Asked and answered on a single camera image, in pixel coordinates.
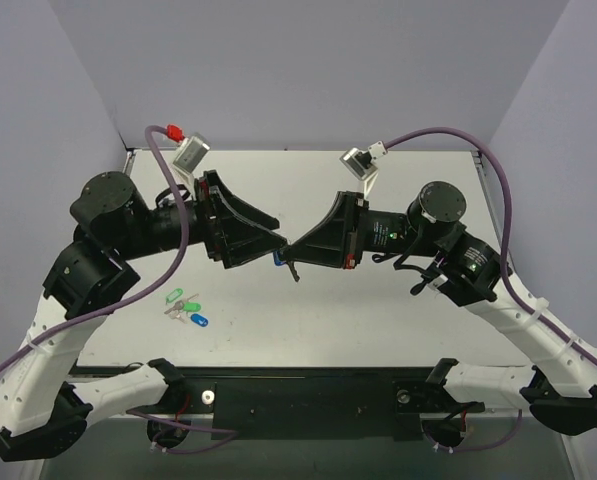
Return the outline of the green key tag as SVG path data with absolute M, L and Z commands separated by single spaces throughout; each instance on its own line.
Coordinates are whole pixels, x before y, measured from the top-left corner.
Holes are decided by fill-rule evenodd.
M 185 302 L 182 310 L 185 312 L 199 312 L 202 309 L 202 306 L 197 302 Z
M 178 301 L 184 294 L 184 290 L 182 288 L 175 288 L 171 292 L 169 292 L 165 297 L 165 304 L 170 305 Z

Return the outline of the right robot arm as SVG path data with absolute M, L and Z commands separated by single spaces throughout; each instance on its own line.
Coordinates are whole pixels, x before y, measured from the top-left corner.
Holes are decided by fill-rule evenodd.
M 499 253 L 467 232 L 466 200 L 443 181 L 422 187 L 404 213 L 372 210 L 360 193 L 339 192 L 325 218 L 275 253 L 278 265 L 295 263 L 351 270 L 364 253 L 411 270 L 410 257 L 430 259 L 419 268 L 412 295 L 429 288 L 480 317 L 529 360 L 525 366 L 478 366 L 442 359 L 426 380 L 427 402 L 528 410 L 544 426 L 576 436 L 597 428 L 597 349 L 588 347 L 534 297 Z

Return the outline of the dark blue key tag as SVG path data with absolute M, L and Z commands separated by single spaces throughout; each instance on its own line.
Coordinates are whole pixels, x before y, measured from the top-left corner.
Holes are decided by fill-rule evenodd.
M 209 320 L 198 313 L 191 314 L 190 321 L 200 327 L 207 327 L 209 324 Z

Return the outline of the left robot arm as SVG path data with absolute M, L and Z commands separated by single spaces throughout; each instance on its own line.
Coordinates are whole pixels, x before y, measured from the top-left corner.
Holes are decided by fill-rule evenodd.
M 203 245 L 225 268 L 281 249 L 279 221 L 235 196 L 215 171 L 194 185 L 181 206 L 149 208 L 129 176 L 90 179 L 70 212 L 73 241 L 43 284 L 35 318 L 14 363 L 0 380 L 0 458 L 54 458 L 109 417 L 141 407 L 170 413 L 184 401 L 183 374 L 155 359 L 103 380 L 68 376 L 81 351 L 138 282 L 131 261 Z

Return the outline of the bunch of keys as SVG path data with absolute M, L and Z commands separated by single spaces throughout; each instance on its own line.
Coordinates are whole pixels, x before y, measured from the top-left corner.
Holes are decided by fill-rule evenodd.
M 176 319 L 180 322 L 185 321 L 185 311 L 184 307 L 187 303 L 186 299 L 180 299 L 172 303 L 172 305 L 167 308 L 164 312 L 166 316 L 170 319 Z

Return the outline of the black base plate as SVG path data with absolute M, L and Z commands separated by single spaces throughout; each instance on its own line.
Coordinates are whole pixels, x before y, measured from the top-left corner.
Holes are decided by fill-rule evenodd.
M 209 414 L 212 436 L 240 440 L 419 438 L 423 414 L 482 413 L 500 408 L 483 396 L 456 400 L 428 382 L 429 367 L 227 368 L 175 367 L 172 392 L 136 400 L 146 414 Z

